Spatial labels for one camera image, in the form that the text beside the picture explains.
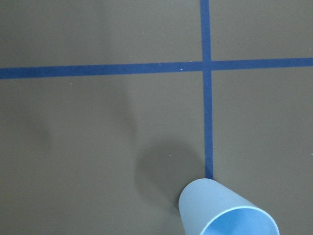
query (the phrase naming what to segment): gray floor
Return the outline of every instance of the gray floor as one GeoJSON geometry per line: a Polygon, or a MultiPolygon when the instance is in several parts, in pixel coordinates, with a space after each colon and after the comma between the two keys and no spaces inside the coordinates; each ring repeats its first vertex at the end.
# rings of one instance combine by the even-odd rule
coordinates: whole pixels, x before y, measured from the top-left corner
{"type": "MultiPolygon", "coordinates": [[[[211,1],[214,60],[313,57],[313,3],[211,1]]],[[[3,0],[0,67],[201,61],[199,2],[3,0]]],[[[313,68],[213,72],[214,170],[313,229],[313,68]]],[[[201,72],[0,80],[0,234],[182,235],[201,72]]]]}

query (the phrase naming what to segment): blue tape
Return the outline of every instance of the blue tape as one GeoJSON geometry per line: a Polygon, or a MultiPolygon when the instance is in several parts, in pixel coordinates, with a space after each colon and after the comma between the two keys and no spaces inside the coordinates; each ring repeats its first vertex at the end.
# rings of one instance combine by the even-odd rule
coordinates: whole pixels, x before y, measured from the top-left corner
{"type": "Polygon", "coordinates": [[[212,61],[212,70],[248,70],[313,66],[313,58],[212,61]]]}
{"type": "Polygon", "coordinates": [[[202,68],[202,62],[3,68],[0,79],[188,72],[202,68]]]}
{"type": "Polygon", "coordinates": [[[213,179],[212,59],[209,1],[201,0],[200,9],[203,59],[205,176],[206,178],[213,179]]]}

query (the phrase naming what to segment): light blue cup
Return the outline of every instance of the light blue cup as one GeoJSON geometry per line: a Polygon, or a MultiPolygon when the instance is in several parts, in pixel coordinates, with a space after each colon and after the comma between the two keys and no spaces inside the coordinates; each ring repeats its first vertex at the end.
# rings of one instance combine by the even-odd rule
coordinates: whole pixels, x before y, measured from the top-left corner
{"type": "Polygon", "coordinates": [[[184,188],[179,212],[186,235],[279,235],[268,213],[210,179],[184,188]]]}

